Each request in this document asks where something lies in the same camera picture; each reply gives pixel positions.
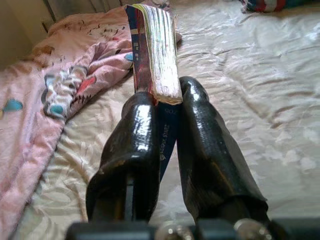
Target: wall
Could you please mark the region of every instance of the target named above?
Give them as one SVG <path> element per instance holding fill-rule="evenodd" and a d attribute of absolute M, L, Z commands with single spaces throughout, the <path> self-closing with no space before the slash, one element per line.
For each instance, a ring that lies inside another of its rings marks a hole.
<path fill-rule="evenodd" d="M 51 17 L 42 0 L 6 0 L 6 2 L 22 25 L 32 46 L 47 36 L 42 21 L 48 21 Z"/>
<path fill-rule="evenodd" d="M 31 52 L 31 41 L 3 0 L 0 0 L 0 33 L 0 69 Z"/>

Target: metal screw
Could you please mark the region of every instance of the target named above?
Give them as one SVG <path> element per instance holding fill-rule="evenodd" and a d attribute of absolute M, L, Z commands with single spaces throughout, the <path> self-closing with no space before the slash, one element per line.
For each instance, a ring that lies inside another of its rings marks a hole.
<path fill-rule="evenodd" d="M 192 232 L 186 226 L 168 221 L 155 232 L 155 240 L 195 240 Z"/>
<path fill-rule="evenodd" d="M 253 219 L 240 219 L 233 227 L 242 240 L 273 240 L 268 229 Z"/>

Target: pink comforter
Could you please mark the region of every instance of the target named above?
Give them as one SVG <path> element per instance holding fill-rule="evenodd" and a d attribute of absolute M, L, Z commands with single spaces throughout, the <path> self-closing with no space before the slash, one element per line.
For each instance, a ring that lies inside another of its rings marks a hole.
<path fill-rule="evenodd" d="M 14 230 L 68 118 L 128 74 L 123 8 L 72 15 L 31 56 L 0 73 L 0 236 Z"/>

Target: book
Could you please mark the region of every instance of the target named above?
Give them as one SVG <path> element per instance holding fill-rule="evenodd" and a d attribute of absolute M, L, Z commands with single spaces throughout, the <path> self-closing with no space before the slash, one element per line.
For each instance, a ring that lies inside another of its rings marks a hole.
<path fill-rule="evenodd" d="M 177 139 L 183 101 L 175 18 L 163 9 L 145 4 L 126 5 L 125 10 L 132 39 L 134 90 L 151 93 L 157 105 L 162 178 Z"/>

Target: white bedsheet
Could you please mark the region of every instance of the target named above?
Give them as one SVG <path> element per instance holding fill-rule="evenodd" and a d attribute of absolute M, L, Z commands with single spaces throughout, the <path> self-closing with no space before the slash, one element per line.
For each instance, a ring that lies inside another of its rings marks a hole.
<path fill-rule="evenodd" d="M 180 76 L 206 88 L 237 140 L 271 217 L 320 216 L 320 4 L 241 13 L 238 1 L 171 1 L 183 42 Z M 13 235 L 63 239 L 86 220 L 86 186 L 133 94 L 124 80 L 71 119 Z M 152 224 L 192 222 L 183 203 L 177 151 L 160 186 Z"/>

